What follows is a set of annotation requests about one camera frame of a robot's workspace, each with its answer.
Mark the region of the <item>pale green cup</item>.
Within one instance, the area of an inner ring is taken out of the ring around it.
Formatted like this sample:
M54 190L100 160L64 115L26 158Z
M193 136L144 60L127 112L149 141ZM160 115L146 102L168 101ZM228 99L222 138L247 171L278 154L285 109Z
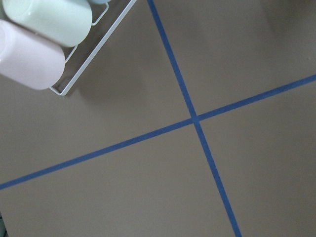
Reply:
M86 0L3 0L7 17L64 47L74 47L87 37L92 9Z

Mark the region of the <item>pink cup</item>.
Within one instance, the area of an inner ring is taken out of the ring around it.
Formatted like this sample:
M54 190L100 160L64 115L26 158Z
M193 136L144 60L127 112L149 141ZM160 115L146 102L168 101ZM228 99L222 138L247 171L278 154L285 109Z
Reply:
M8 21L0 21L0 74L36 90L48 89L62 76L62 48Z

